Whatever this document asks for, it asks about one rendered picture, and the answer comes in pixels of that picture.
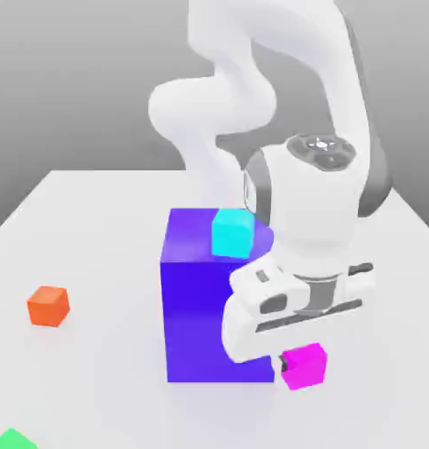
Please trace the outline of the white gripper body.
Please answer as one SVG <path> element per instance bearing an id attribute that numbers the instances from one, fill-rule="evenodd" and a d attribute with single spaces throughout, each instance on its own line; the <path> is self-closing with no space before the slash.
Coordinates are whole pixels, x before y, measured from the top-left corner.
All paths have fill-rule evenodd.
<path id="1" fill-rule="evenodd" d="M 328 279 L 300 279 L 282 272 L 254 272 L 231 279 L 222 343 L 236 363 L 259 359 L 313 342 L 326 342 L 361 324 L 373 305 L 372 272 Z"/>

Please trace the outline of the small magenta cube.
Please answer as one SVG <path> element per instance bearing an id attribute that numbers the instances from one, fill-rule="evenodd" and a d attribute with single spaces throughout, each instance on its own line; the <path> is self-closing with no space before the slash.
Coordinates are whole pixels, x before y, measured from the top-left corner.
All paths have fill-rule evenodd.
<path id="1" fill-rule="evenodd" d="M 318 385 L 325 379 L 328 355 L 319 343 L 285 351 L 282 359 L 282 378 L 290 390 Z"/>

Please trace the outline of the large blue box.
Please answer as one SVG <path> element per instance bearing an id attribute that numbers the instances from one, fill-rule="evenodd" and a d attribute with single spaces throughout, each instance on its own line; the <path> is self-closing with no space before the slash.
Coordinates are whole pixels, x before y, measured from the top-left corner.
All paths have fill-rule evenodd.
<path id="1" fill-rule="evenodd" d="M 247 260 L 211 254 L 216 209 L 172 209 L 162 244 L 161 300 L 167 379 L 172 383 L 271 383 L 270 358 L 236 364 L 221 341 L 232 271 L 269 251 L 273 232 L 257 221 Z"/>

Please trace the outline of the small cyan cube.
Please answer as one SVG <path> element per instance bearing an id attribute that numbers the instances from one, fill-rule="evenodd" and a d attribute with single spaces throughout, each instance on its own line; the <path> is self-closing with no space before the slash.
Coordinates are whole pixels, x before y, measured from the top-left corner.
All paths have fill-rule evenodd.
<path id="1" fill-rule="evenodd" d="M 219 209 L 211 223 L 211 253 L 246 260 L 253 244 L 253 214 L 246 209 Z"/>

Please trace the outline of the small green cube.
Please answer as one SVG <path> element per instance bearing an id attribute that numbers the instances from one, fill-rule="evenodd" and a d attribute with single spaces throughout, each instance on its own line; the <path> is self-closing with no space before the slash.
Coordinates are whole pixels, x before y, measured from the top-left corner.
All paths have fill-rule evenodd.
<path id="1" fill-rule="evenodd" d="M 0 449 L 39 449 L 28 437 L 10 428 L 0 435 Z"/>

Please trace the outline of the small orange cube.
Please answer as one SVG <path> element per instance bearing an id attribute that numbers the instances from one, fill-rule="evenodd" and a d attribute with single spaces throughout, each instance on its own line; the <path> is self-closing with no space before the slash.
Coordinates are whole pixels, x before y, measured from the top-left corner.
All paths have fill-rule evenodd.
<path id="1" fill-rule="evenodd" d="M 32 324 L 59 327 L 70 312 L 68 292 L 65 288 L 40 286 L 28 299 L 27 309 Z"/>

